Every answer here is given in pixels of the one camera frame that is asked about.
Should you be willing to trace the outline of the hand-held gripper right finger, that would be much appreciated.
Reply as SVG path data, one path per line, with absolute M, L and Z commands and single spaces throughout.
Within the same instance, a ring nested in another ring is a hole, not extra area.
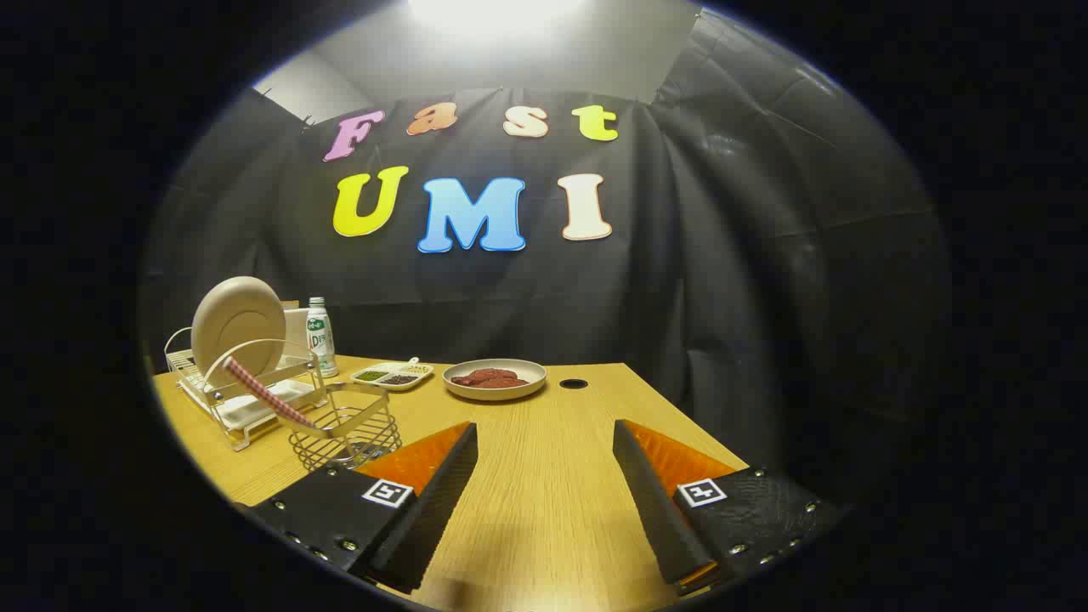
M 662 577 L 680 596 L 749 580 L 842 518 L 781 473 L 730 467 L 641 423 L 618 419 L 611 451 Z

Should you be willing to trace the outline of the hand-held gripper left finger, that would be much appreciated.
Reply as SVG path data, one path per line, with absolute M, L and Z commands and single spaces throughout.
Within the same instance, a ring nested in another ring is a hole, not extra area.
M 411 593 L 477 460 L 477 426 L 458 423 L 358 467 L 327 462 L 247 516 L 343 573 Z

